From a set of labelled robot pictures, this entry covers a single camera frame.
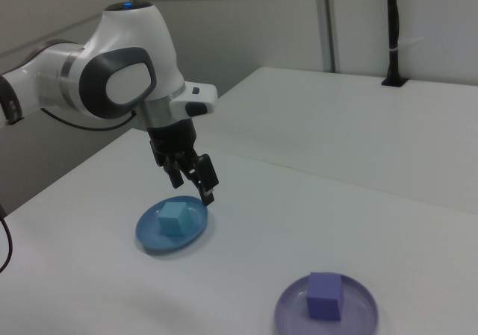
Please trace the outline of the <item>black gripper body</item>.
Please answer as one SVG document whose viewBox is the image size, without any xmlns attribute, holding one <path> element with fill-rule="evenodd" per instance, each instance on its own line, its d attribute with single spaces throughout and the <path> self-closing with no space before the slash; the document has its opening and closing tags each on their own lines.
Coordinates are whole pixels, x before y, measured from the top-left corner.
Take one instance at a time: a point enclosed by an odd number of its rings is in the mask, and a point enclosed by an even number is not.
<svg viewBox="0 0 478 335">
<path fill-rule="evenodd" d="M 194 149 L 196 129 L 192 119 L 161 128 L 147 128 L 146 131 L 158 166 L 163 166 L 166 159 L 172 160 L 175 156 L 183 157 L 187 163 L 201 158 Z"/>
</svg>

